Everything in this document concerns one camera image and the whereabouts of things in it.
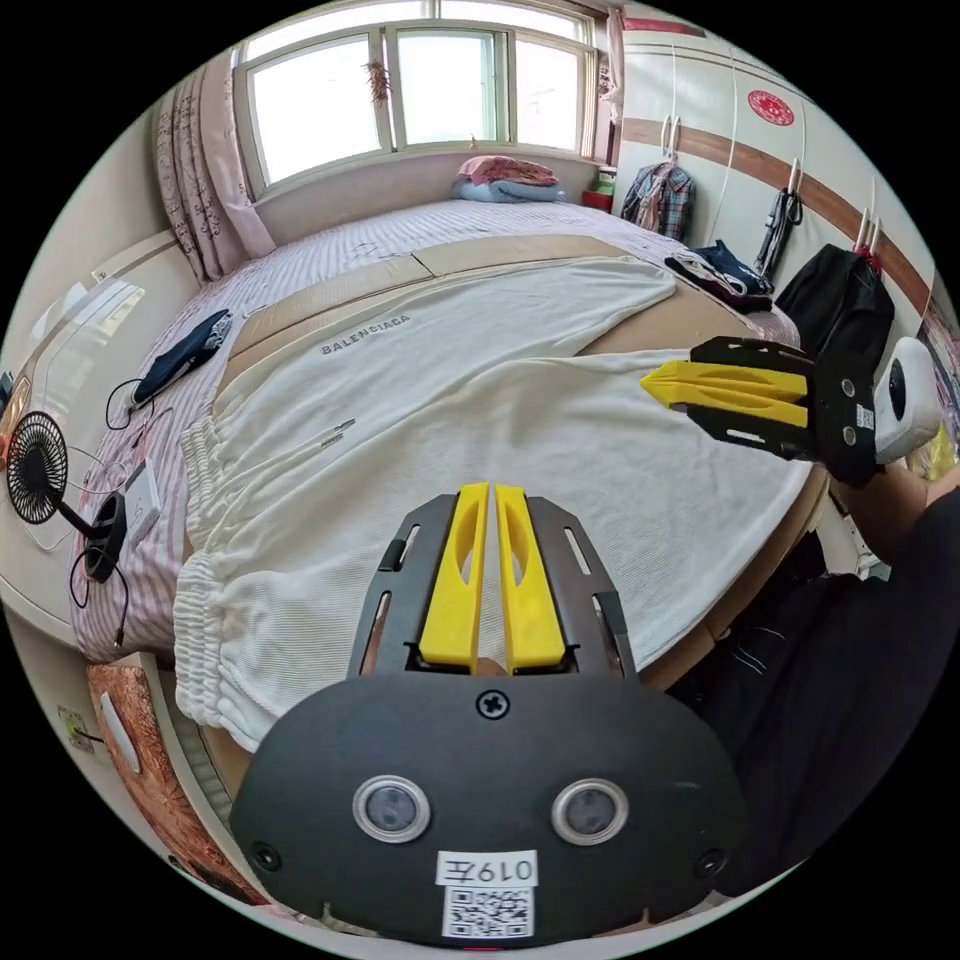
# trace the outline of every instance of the black backpack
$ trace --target black backpack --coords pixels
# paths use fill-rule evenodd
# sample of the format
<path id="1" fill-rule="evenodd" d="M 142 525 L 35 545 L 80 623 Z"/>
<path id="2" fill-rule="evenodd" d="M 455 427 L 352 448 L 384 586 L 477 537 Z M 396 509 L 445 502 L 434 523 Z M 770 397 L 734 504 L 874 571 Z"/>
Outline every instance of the black backpack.
<path id="1" fill-rule="evenodd" d="M 828 243 L 777 297 L 813 357 L 860 354 L 876 370 L 893 326 L 893 301 L 866 257 Z"/>

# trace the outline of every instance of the screw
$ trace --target screw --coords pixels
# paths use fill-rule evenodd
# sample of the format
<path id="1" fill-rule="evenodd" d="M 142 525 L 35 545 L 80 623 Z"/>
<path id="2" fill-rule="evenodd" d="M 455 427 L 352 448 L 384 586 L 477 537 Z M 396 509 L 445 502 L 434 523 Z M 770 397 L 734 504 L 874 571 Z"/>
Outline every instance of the screw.
<path id="1" fill-rule="evenodd" d="M 505 717 L 509 709 L 510 701 L 499 690 L 487 690 L 477 697 L 477 710 L 481 717 L 488 720 Z"/>
<path id="2" fill-rule="evenodd" d="M 716 876 L 727 863 L 727 856 L 722 850 L 708 850 L 693 868 L 693 875 L 698 880 L 708 880 Z"/>
<path id="3" fill-rule="evenodd" d="M 257 866 L 261 870 L 273 873 L 280 869 L 280 854 L 268 843 L 255 843 L 253 845 L 253 859 L 257 861 Z"/>

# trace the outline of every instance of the qr code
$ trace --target qr code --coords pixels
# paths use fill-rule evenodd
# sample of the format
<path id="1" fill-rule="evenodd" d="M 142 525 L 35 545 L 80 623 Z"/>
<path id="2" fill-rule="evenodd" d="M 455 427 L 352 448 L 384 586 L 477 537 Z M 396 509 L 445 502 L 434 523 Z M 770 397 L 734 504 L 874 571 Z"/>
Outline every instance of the qr code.
<path id="1" fill-rule="evenodd" d="M 533 887 L 445 889 L 445 937 L 500 940 L 533 936 Z"/>

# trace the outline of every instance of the pink towel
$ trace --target pink towel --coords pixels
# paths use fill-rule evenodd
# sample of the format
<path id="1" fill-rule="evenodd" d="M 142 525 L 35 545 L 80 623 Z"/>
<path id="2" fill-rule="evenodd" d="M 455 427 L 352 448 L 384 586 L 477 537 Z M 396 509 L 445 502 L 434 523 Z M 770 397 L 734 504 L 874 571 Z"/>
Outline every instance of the pink towel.
<path id="1" fill-rule="evenodd" d="M 534 186 L 553 186 L 557 182 L 549 167 L 514 157 L 471 157 L 460 167 L 457 176 L 468 177 L 476 184 L 510 180 Z"/>

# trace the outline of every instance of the person's arm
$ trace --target person's arm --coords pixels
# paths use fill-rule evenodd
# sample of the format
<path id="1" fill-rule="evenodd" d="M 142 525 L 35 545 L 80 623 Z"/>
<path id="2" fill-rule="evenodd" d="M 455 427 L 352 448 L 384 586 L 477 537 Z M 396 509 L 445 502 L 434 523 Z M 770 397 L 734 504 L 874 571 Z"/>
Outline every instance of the person's arm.
<path id="1" fill-rule="evenodd" d="M 892 564 L 927 507 L 958 486 L 960 466 L 928 483 L 903 464 L 894 463 L 862 489 L 838 484 L 836 492 L 867 546 L 884 563 Z"/>

